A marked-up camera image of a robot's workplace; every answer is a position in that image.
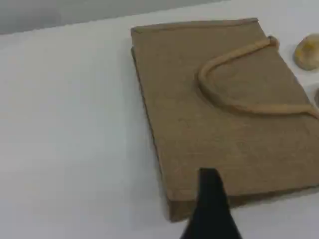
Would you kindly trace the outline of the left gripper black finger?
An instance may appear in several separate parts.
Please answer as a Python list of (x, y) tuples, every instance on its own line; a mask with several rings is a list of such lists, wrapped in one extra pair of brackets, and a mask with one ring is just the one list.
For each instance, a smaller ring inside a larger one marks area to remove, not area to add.
[(219, 172), (214, 168), (199, 170), (195, 210), (182, 239), (241, 239), (231, 215), (227, 194)]

